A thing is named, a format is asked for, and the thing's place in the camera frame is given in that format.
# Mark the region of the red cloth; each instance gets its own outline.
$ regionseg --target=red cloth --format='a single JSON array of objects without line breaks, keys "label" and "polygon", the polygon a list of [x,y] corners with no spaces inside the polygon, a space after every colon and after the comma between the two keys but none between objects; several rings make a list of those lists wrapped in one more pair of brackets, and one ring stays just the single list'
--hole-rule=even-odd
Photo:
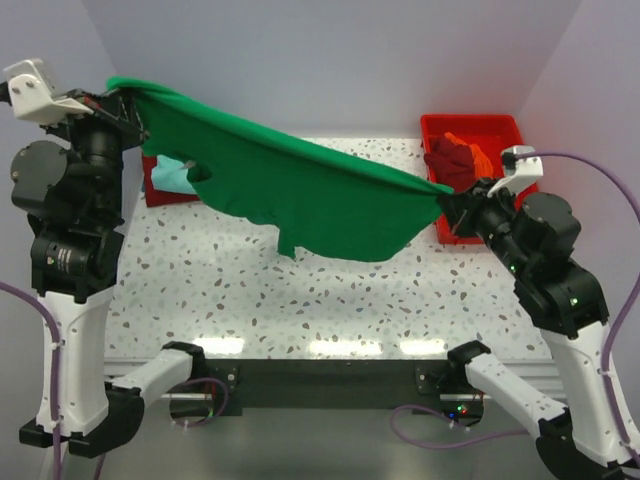
[{"label": "red cloth", "polygon": [[436,138],[431,153],[424,154],[424,161],[433,169],[438,183],[464,192],[476,182],[473,153],[468,145],[456,145],[448,138]]},{"label": "red cloth", "polygon": [[147,207],[158,207],[160,205],[171,205],[172,203],[197,202],[200,199],[197,195],[185,195],[183,193],[163,192],[153,188],[151,181],[151,170],[158,164],[156,157],[142,156],[142,170],[144,172],[144,198]]}]

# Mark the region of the light blue cloth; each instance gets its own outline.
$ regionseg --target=light blue cloth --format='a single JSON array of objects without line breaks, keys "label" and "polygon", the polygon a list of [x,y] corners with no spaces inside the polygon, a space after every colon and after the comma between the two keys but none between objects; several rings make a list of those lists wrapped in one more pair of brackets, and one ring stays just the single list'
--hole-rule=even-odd
[{"label": "light blue cloth", "polygon": [[187,181],[189,169],[184,168],[184,163],[164,155],[158,155],[157,159],[158,164],[151,170],[153,188],[163,192],[195,195],[195,190]]}]

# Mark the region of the cable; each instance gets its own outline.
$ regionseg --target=cable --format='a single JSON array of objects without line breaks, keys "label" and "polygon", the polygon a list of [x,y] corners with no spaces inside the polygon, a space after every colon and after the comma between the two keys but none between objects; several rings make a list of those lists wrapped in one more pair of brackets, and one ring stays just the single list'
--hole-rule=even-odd
[{"label": "cable", "polygon": [[[443,445],[443,444],[439,444],[439,443],[431,443],[431,442],[420,442],[418,440],[414,440],[413,438],[407,436],[406,434],[404,434],[403,432],[400,431],[400,428],[398,427],[397,423],[396,423],[396,417],[398,416],[398,414],[400,414],[400,412],[404,411],[404,410],[418,410],[419,412],[423,412],[423,413],[430,413],[431,415],[434,415],[442,420],[446,420],[447,422],[450,422],[450,419],[448,417],[445,417],[443,414],[441,414],[440,412],[436,411],[436,410],[432,410],[431,408],[428,407],[423,407],[422,405],[402,405],[398,408],[396,408],[392,413],[391,413],[391,418],[389,419],[389,425],[391,426],[391,430],[393,430],[393,433],[396,434],[396,436],[398,436],[401,440],[403,440],[406,443],[409,443],[411,445],[414,445],[416,447],[420,447],[420,448],[426,448],[429,450],[454,450],[457,448],[464,448],[464,447],[470,447],[471,445],[475,445],[477,443],[481,443],[481,442],[486,442],[489,440],[495,440],[497,438],[503,438],[503,437],[511,437],[511,436],[515,436],[515,435],[527,435],[529,432],[527,432],[524,429],[521,430],[507,430],[504,432],[498,432],[498,433],[492,433],[489,435],[483,435],[481,437],[477,437],[477,438],[472,438],[471,440],[466,440],[464,442],[459,442],[459,443],[451,443],[448,445]],[[454,427],[457,428],[465,428],[464,425],[459,425],[456,424],[455,422],[453,423]]]},{"label": "cable", "polygon": [[14,297],[18,297],[20,300],[28,303],[35,308],[40,315],[44,318],[47,327],[49,327],[49,333],[51,334],[51,341],[56,348],[53,348],[51,352],[51,378],[49,379],[49,407],[51,409],[51,420],[56,423],[53,428],[53,479],[62,479],[62,449],[60,439],[60,422],[58,412],[58,397],[59,397],[59,376],[60,376],[60,330],[53,318],[51,312],[38,300],[19,288],[13,287],[8,283],[0,280],[0,290],[7,292]]},{"label": "cable", "polygon": [[93,472],[93,480],[100,480],[100,474],[102,473],[102,467],[104,466],[104,461],[107,458],[107,454],[103,453],[100,455],[98,459],[98,464],[96,465],[96,470]]},{"label": "cable", "polygon": [[[572,155],[567,153],[531,152],[531,153],[521,153],[519,155],[516,155],[516,159],[518,160],[521,160],[523,158],[530,158],[530,157],[571,158],[573,160],[586,163],[587,165],[595,168],[604,176],[606,176],[609,180],[611,180],[616,187],[618,187],[620,192],[622,192],[622,194],[625,196],[625,198],[629,202],[629,205],[631,205],[631,208],[633,209],[633,213],[635,214],[638,220],[638,223],[640,224],[640,205],[638,204],[638,200],[634,197],[629,187],[625,185],[625,183],[622,180],[620,180],[620,178],[618,178],[618,176],[615,173],[613,173],[611,170],[609,170],[607,167],[598,165],[593,160],[589,160],[579,155]],[[601,358],[601,364],[600,364],[602,379],[604,382],[604,388],[607,395],[607,400],[609,401],[609,406],[611,408],[611,413],[613,414],[613,419],[618,429],[618,434],[622,438],[622,441],[625,444],[627,444],[627,450],[629,451],[629,454],[631,455],[633,460],[636,462],[638,469],[640,469],[640,455],[634,448],[632,448],[631,446],[628,446],[631,443],[631,439],[629,437],[629,432],[627,432],[627,427],[625,426],[624,419],[622,418],[622,412],[620,411],[620,406],[618,405],[618,399],[616,398],[616,392],[613,388],[613,381],[611,377],[608,375],[608,373],[609,373],[609,368],[611,366],[611,351],[613,349],[613,342],[615,341],[616,336],[620,332],[622,323],[625,321],[625,319],[627,318],[627,315],[631,311],[631,307],[633,307],[633,304],[638,298],[639,293],[640,293],[640,273],[636,278],[636,282],[633,285],[633,288],[631,289],[631,293],[629,294],[629,297],[627,297],[627,300],[624,302],[624,305],[622,306],[622,310],[620,310],[620,313],[618,314],[617,318],[611,324],[611,330],[609,331],[609,334],[607,335],[607,338],[604,341],[604,346],[602,348],[602,358]]]}]

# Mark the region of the black metal bar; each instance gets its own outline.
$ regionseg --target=black metal bar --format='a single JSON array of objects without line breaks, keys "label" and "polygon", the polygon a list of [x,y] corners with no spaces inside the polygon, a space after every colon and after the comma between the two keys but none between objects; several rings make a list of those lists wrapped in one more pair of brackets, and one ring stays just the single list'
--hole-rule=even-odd
[{"label": "black metal bar", "polygon": [[437,380],[447,366],[446,360],[207,360],[211,375],[229,387],[230,415],[242,408],[440,408]]}]

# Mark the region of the white wall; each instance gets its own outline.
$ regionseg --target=white wall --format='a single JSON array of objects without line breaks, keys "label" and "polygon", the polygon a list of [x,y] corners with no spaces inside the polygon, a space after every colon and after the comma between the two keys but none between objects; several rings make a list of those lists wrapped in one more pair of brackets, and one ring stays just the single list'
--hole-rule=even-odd
[{"label": "white wall", "polygon": [[[103,91],[114,68],[79,0],[3,0],[0,67],[29,57],[46,58],[69,88]],[[0,104],[0,279],[29,289],[33,235],[26,214],[11,204],[9,168],[25,145],[42,138]],[[139,162],[130,163],[126,203],[139,191]],[[0,293],[0,477],[36,478],[43,451],[18,443],[18,429],[37,413],[42,389],[42,325],[28,306]]]},{"label": "white wall", "polygon": [[297,134],[516,113],[580,0],[84,0],[121,75]]},{"label": "white wall", "polygon": [[[518,116],[539,150],[582,153],[610,167],[640,196],[640,2],[584,0]],[[566,197],[582,222],[576,258],[603,283],[617,314],[640,269],[640,232],[608,180],[575,161],[549,159],[544,188]],[[640,421],[640,307],[614,348],[630,407]]]}]

